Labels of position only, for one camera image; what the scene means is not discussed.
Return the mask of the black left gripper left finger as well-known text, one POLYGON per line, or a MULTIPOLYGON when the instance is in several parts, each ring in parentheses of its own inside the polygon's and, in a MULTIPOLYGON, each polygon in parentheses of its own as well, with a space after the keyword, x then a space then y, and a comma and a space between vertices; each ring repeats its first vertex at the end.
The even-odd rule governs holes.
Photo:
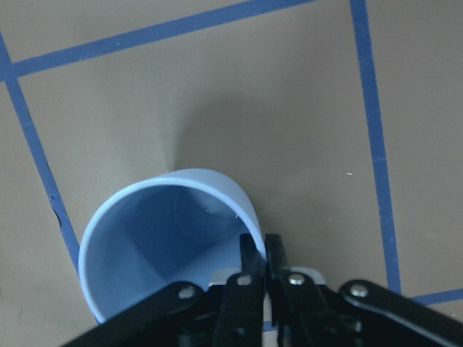
POLYGON ((241 274, 252 277, 265 277, 266 261, 258 251, 250 234, 239 236, 241 274))

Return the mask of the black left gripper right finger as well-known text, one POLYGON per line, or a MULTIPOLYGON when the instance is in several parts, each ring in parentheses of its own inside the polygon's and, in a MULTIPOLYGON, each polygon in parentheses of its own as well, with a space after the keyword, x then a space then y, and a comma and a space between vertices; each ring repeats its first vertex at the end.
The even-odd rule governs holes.
POLYGON ((271 280, 285 280, 289 274, 289 264, 283 240, 279 234, 266 234, 266 275, 271 280))

